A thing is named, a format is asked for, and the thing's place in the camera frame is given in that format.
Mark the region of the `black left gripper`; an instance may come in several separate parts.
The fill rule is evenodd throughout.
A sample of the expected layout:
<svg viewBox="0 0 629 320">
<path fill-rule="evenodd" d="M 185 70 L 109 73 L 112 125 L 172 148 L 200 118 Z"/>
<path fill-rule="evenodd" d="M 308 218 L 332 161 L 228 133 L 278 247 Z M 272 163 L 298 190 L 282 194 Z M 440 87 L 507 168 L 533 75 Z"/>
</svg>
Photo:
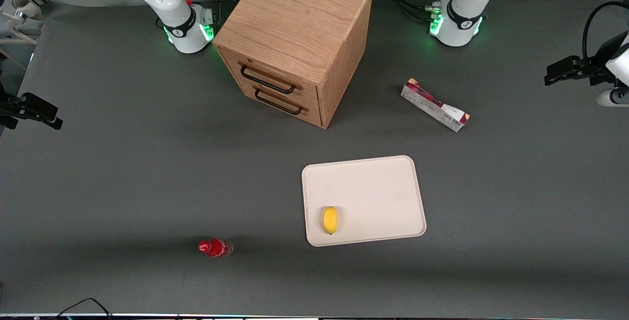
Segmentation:
<svg viewBox="0 0 629 320">
<path fill-rule="evenodd" d="M 591 58 L 568 56 L 549 65 L 544 76 L 544 85 L 548 87 L 560 81 L 588 78 L 592 87 L 603 83 L 613 84 L 614 87 L 626 87 L 626 83 L 606 67 L 625 38 L 626 33 L 623 32 L 607 40 Z"/>
</svg>

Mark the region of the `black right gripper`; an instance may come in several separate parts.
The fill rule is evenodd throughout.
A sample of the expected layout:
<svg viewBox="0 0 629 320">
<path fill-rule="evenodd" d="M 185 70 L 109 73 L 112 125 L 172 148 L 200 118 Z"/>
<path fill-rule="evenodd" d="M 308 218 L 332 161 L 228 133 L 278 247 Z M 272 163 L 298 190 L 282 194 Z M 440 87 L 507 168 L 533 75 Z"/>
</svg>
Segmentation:
<svg viewBox="0 0 629 320">
<path fill-rule="evenodd" d="M 60 130 L 63 120 L 57 117 L 58 107 L 32 93 L 24 93 L 21 97 L 7 93 L 0 84 L 0 125 L 2 128 L 14 130 L 18 119 L 34 120 L 44 123 L 54 130 Z"/>
</svg>

